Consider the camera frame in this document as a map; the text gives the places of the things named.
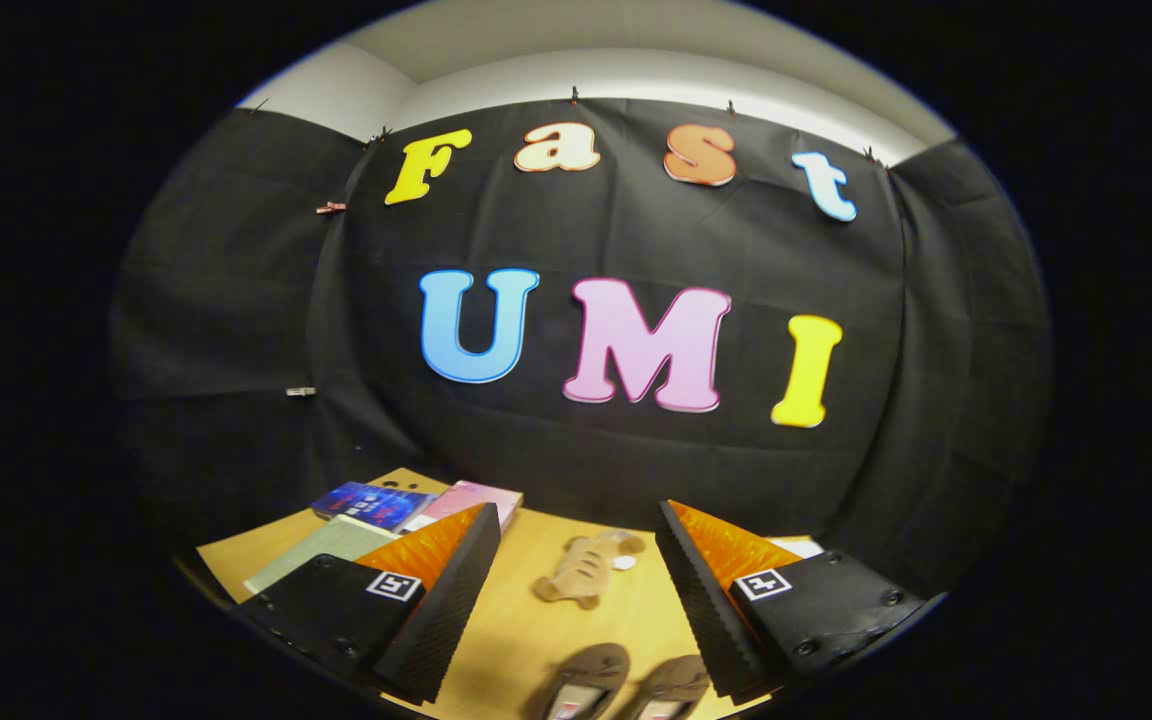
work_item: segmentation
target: orange letter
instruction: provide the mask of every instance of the orange letter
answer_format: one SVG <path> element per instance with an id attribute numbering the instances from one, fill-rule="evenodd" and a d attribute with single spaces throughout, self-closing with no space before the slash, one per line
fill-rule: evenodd
<path id="1" fill-rule="evenodd" d="M 588 170 L 602 158 L 594 152 L 594 128 L 582 123 L 541 126 L 522 136 L 522 139 L 530 145 L 513 157 L 513 167 L 525 173 L 544 173 L 554 168 Z"/>
<path id="2" fill-rule="evenodd" d="M 669 153 L 664 157 L 664 172 L 677 182 L 718 187 L 736 177 L 736 161 L 726 152 L 736 142 L 723 128 L 679 126 L 666 142 Z"/>

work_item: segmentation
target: wooden table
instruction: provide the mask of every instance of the wooden table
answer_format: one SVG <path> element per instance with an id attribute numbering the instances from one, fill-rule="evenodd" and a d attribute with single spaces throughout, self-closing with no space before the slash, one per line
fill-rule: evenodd
<path id="1" fill-rule="evenodd" d="M 448 487 L 410 470 L 394 471 L 371 484 L 380 486 L 385 480 L 396 482 L 400 488 L 412 488 L 415 484 L 419 492 Z M 311 510 L 297 511 L 250 532 L 205 544 L 198 553 L 233 600 L 242 602 L 251 597 L 243 579 L 251 578 L 324 523 Z M 384 696 L 385 700 L 439 720 L 531 720 L 524 715 L 526 698 L 536 688 L 550 683 L 558 662 L 591 644 L 616 642 L 630 653 L 630 677 L 602 715 L 612 719 L 631 700 L 636 683 L 657 665 L 698 653 L 653 533 L 634 530 L 643 537 L 646 551 L 637 555 L 634 568 L 613 574 L 611 588 L 593 611 L 582 611 L 576 601 L 545 602 L 531 593 L 536 578 L 558 568 L 568 538 L 594 536 L 604 529 L 526 507 L 517 510 L 500 538 L 492 571 L 452 658 L 438 702 L 414 706 L 389 696 Z M 735 706 L 710 688 L 691 718 L 727 717 L 764 700 L 767 698 Z"/>

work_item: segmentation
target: light blue letter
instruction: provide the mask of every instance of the light blue letter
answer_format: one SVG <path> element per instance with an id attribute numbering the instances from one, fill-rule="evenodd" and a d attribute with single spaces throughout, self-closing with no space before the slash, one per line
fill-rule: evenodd
<path id="1" fill-rule="evenodd" d="M 833 167 L 826 156 L 819 152 L 799 152 L 790 156 L 790 160 L 808 172 L 808 190 L 812 191 L 812 200 L 824 214 L 846 223 L 856 219 L 855 202 L 844 200 L 838 195 L 838 187 L 847 184 L 847 175 Z"/>
<path id="2" fill-rule="evenodd" d="M 473 285 L 464 270 L 439 270 L 420 279 L 425 311 L 420 317 L 420 351 L 435 373 L 456 382 L 492 382 L 518 363 L 526 294 L 540 283 L 531 270 L 498 270 L 488 275 L 497 293 L 492 347 L 467 353 L 461 347 L 461 296 Z"/>

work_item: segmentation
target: letter i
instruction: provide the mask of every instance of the letter i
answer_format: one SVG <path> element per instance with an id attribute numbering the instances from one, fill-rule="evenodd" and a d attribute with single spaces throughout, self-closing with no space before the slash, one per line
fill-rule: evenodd
<path id="1" fill-rule="evenodd" d="M 795 314 L 790 319 L 790 336 L 795 343 L 790 384 L 785 388 L 783 400 L 772 407 L 772 420 L 776 425 L 813 429 L 824 420 L 820 406 L 824 378 L 829 372 L 833 346 L 842 340 L 842 328 L 817 314 Z"/>

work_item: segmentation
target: letter u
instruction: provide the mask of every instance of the letter u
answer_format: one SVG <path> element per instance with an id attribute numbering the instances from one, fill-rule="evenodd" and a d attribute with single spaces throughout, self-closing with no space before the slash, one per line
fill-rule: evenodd
<path id="1" fill-rule="evenodd" d="M 518 363 L 526 294 L 540 283 L 532 270 L 495 270 L 488 287 L 495 291 L 492 347 L 467 353 L 461 347 L 461 297 L 473 285 L 464 270 L 437 270 L 420 279 L 425 310 L 420 316 L 420 354 L 435 373 L 456 382 L 493 382 Z"/>

